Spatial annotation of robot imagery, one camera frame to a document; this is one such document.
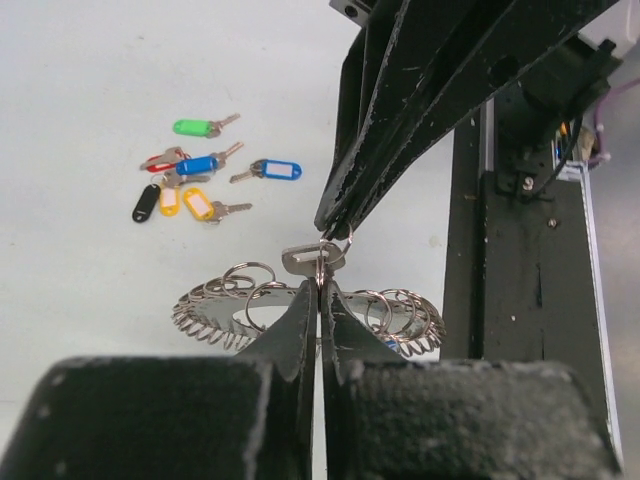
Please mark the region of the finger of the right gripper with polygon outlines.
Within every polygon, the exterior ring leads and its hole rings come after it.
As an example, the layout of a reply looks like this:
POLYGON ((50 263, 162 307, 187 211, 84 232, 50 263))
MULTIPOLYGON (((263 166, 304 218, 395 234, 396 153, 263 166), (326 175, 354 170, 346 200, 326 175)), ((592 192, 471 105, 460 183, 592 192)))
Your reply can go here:
POLYGON ((419 129, 470 53, 467 1, 373 1, 360 26, 342 64, 320 231, 358 228, 441 138, 419 129))

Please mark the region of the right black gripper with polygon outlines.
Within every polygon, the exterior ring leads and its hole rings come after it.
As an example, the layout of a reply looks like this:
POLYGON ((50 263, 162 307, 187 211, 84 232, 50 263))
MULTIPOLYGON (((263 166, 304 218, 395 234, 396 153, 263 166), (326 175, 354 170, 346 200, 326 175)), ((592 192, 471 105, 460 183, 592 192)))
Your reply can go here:
MULTIPOLYGON (((359 31, 371 2, 356 5, 359 31)), ((609 90, 608 77, 622 63, 614 55, 616 43, 596 45, 575 35, 609 2, 467 2, 470 53, 427 113, 421 133, 442 138, 505 88, 494 97, 498 146, 537 150, 561 122, 579 117, 609 90)), ((348 231, 329 235, 344 239, 348 231)))

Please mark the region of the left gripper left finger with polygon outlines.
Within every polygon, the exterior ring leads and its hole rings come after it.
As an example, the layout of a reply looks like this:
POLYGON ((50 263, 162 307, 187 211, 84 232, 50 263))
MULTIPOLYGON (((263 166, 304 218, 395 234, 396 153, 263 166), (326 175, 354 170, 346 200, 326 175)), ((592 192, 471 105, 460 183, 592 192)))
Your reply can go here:
POLYGON ((315 337, 273 331, 234 356, 59 361, 37 383, 1 475, 308 479, 315 337))

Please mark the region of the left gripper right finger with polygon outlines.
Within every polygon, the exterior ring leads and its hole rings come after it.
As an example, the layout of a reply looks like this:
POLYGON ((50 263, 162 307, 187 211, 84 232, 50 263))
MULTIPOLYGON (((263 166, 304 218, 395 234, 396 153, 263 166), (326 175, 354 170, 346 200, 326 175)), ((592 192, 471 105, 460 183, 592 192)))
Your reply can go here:
POLYGON ((411 362, 335 282, 321 294, 332 479, 618 479, 607 430, 557 362, 411 362))

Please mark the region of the round metal keyring disc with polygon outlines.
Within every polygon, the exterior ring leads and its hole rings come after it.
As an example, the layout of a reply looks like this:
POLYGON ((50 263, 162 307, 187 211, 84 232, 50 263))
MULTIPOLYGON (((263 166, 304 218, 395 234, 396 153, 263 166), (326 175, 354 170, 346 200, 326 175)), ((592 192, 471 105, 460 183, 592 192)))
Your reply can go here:
MULTIPOLYGON (((385 344, 399 344, 405 358, 441 348, 446 328, 436 307, 407 289, 356 290, 338 295, 343 310, 385 344)), ((293 331, 301 340, 316 335, 321 294, 314 279, 289 286, 261 262, 236 264, 182 295, 171 321, 186 336, 239 352, 273 331, 293 331)))

